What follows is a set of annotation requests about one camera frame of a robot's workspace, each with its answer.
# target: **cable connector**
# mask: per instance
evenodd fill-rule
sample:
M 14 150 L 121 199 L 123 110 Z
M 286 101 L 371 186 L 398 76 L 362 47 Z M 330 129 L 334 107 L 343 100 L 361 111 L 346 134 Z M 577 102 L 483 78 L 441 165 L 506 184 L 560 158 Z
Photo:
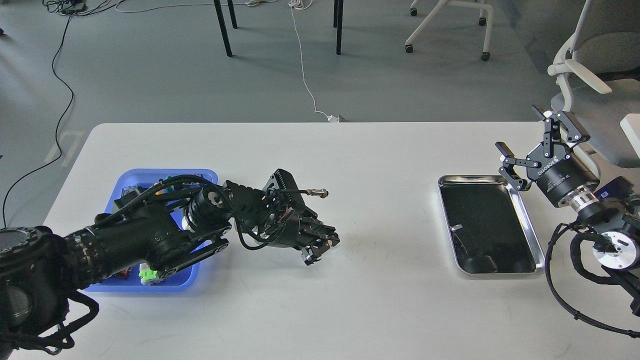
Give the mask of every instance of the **cable connector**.
M 320 199 L 324 199 L 329 196 L 329 191 L 327 189 L 307 189 L 307 195 L 320 196 Z

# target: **black wire harness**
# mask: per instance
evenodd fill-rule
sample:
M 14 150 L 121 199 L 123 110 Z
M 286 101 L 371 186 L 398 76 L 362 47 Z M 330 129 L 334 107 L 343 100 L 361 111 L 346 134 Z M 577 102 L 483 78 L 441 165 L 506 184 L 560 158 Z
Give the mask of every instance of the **black wire harness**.
M 229 196 L 227 195 L 227 193 L 224 191 L 224 189 L 220 185 L 214 184 L 214 183 L 210 182 L 209 180 L 206 180 L 206 179 L 204 179 L 204 178 L 202 178 L 200 176 L 196 176 L 196 175 L 179 175 L 179 176 L 171 177 L 171 178 L 169 178 L 167 180 L 160 180 L 156 185 L 151 186 L 150 188 L 148 188 L 145 191 L 143 191 L 135 199 L 130 201 L 128 204 L 123 206 L 121 209 L 119 209 L 115 213 L 113 213 L 113 214 L 109 215 L 108 217 L 105 217 L 105 218 L 101 219 L 100 221 L 96 222 L 94 224 L 94 226 L 95 227 L 100 227 L 100 226 L 106 225 L 106 224 L 108 224 L 110 222 L 117 221 L 125 212 L 130 211 L 131 209 L 134 209 L 135 207 L 137 207 L 140 204 L 142 204 L 144 201 L 149 200 L 158 191 L 164 190 L 166 188 L 169 188 L 171 186 L 178 185 L 178 184 L 202 184 L 207 189 L 217 193 L 222 198 L 222 201 L 223 201 L 224 205 L 228 208 L 228 210 L 231 213 L 233 219 L 236 221 L 236 230 L 238 232 L 238 237 L 240 238 L 240 242 L 242 243 L 242 245 L 246 249 L 248 249 L 248 250 L 259 250 L 259 249 L 262 249 L 263 247 L 267 246 L 267 244 L 269 242 L 271 242 L 271 239 L 269 239 L 269 238 L 266 238 L 266 239 L 261 238 L 258 234 L 256 234 L 253 231 L 253 229 L 250 229 L 248 227 L 248 225 L 245 224 L 243 219 L 241 219 L 237 215 L 237 211 L 234 209 L 234 207 L 232 205 L 233 203 L 231 202 L 231 200 L 229 199 Z M 260 245 L 251 246 L 251 245 L 247 244 L 246 241 L 244 240 L 244 237 L 243 237 L 243 231 L 246 234 L 249 234 L 249 236 L 251 236 L 255 241 L 260 243 Z
M 49 355 L 58 355 L 63 349 L 74 347 L 76 343 L 71 334 L 92 321 L 98 315 L 100 307 L 95 300 L 78 291 L 72 291 L 67 296 L 70 300 L 86 306 L 89 312 L 68 325 L 65 325 L 60 320 L 58 330 L 54 334 L 43 338 L 30 334 L 7 332 L 0 333 L 0 341 L 11 342 L 16 348 L 42 350 Z
M 551 290 L 551 294 L 553 294 L 554 298 L 556 298 L 558 303 L 560 303 L 560 305 L 565 310 L 567 310 L 571 315 L 573 315 L 573 319 L 575 319 L 575 320 L 580 320 L 582 322 L 585 322 L 585 323 L 587 323 L 587 324 L 589 324 L 591 326 L 597 327 L 599 329 L 603 329 L 603 330 L 607 330 L 607 331 L 611 331 L 611 332 L 617 332 L 619 334 L 627 335 L 627 336 L 630 336 L 631 338 L 634 338 L 634 339 L 640 337 L 640 332 L 633 331 L 633 330 L 620 329 L 620 328 L 617 328 L 617 327 L 614 327 L 614 326 L 607 325 L 605 323 L 599 322 L 598 320 L 595 320 L 595 319 L 592 319 L 592 318 L 586 316 L 585 314 L 581 313 L 580 311 L 576 310 L 574 307 L 569 305 L 569 303 L 567 303 L 560 296 L 560 294 L 558 294 L 558 292 L 557 292 L 557 290 L 556 290 L 556 288 L 554 286 L 554 283 L 551 280 L 551 257 L 553 255 L 554 246 L 556 245 L 557 241 L 560 239 L 560 237 L 562 237 L 562 235 L 564 233 L 566 233 L 569 230 L 575 231 L 577 233 L 576 236 L 581 236 L 582 234 L 585 234 L 585 233 L 593 233 L 592 229 L 583 229 L 583 228 L 581 228 L 579 223 L 578 223 L 578 221 L 572 222 L 570 224 L 562 224 L 562 223 L 558 224 L 558 226 L 554 230 L 553 234 L 551 235 L 551 239 L 549 240 L 549 243 L 548 243 L 547 254 L 545 256 L 545 277 L 547 278 L 547 284 L 549 285 L 549 289 Z M 602 284 L 608 284 L 609 282 L 604 281 L 604 282 L 601 282 L 601 283 Z

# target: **blue plastic tray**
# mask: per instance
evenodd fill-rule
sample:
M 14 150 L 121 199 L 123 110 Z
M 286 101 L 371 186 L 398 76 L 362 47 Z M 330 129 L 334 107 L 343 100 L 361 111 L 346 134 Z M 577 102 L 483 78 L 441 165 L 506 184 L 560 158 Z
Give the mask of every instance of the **blue plastic tray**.
M 166 179 L 169 176 L 177 176 L 184 174 L 195 174 L 202 176 L 204 179 L 209 180 L 212 183 L 218 183 L 218 175 L 215 172 L 208 169 L 201 168 L 135 168 L 122 174 L 116 185 L 113 188 L 109 202 L 104 210 L 105 213 L 113 212 L 113 201 L 122 197 L 124 189 L 131 186 L 142 186 L 148 188 L 159 179 Z M 174 211 L 171 214 L 173 220 L 178 224 L 180 228 L 181 221 L 180 211 Z M 104 279 L 98 284 L 89 286 L 86 291 L 93 292 L 117 292 L 117 293 L 177 293 L 185 290 L 196 279 L 198 275 L 199 264 L 192 265 L 177 274 L 163 280 L 159 284 L 155 285 L 142 285 L 140 278 L 138 277 L 138 266 L 131 268 L 131 273 L 126 279 L 118 279 L 116 277 L 110 277 Z

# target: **gray floor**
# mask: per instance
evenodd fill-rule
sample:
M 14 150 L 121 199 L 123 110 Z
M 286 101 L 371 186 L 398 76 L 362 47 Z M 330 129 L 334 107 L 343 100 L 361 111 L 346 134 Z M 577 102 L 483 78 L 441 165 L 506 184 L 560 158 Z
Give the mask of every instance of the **gray floor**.
M 128 0 L 121 8 L 175 3 Z M 423 0 L 418 17 L 409 16 L 410 3 L 346 0 L 341 56 L 335 54 L 332 0 L 315 0 L 295 13 L 318 110 L 352 122 L 530 121 L 531 104 L 548 106 L 557 87 L 544 69 L 575 27 L 580 1 L 539 2 L 558 11 L 543 17 L 544 6 L 529 5 L 535 2 L 490 2 L 496 19 L 486 63 L 480 60 L 484 28 L 475 10 L 462 8 L 447 7 L 414 41 L 413 54 L 405 53 L 404 41 L 435 2 Z M 64 154 L 12 190 L 9 225 L 42 223 L 88 133 L 104 122 L 326 121 L 313 112 L 303 84 L 287 1 L 238 6 L 239 29 L 230 27 L 224 12 L 233 58 L 225 55 L 212 6 L 135 14 L 111 9 L 72 19 L 56 63 L 76 93 L 59 131 Z M 40 2 L 0 3 L 6 32 L 0 38 L 2 196 L 56 155 L 56 123 L 70 93 L 53 76 L 51 60 L 66 20 Z M 533 134 L 532 145 L 539 138 Z M 188 156 L 188 139 L 167 146 Z

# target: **chair base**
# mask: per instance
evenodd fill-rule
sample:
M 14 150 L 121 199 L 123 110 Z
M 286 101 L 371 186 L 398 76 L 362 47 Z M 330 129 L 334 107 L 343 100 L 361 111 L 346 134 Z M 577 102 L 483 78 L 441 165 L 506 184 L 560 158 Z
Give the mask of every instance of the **chair base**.
M 411 4 L 411 8 L 409 10 L 411 16 L 416 16 L 418 14 L 418 10 L 416 5 L 419 0 L 414 0 Z M 422 30 L 427 26 L 427 24 L 435 17 L 435 15 L 445 6 L 458 6 L 462 8 L 475 8 L 480 9 L 480 18 L 478 20 L 478 25 L 486 26 L 486 31 L 484 33 L 484 45 L 483 45 L 483 54 L 481 59 L 483 61 L 489 60 L 489 43 L 491 41 L 491 31 L 493 29 L 493 8 L 491 5 L 485 4 L 484 0 L 480 0 L 479 3 L 469 3 L 466 1 L 460 0 L 438 0 L 438 4 L 433 8 L 433 10 L 427 15 L 426 18 L 418 25 L 415 31 L 406 39 L 404 42 L 404 49 L 407 53 L 413 52 L 412 42 L 415 38 L 422 32 Z

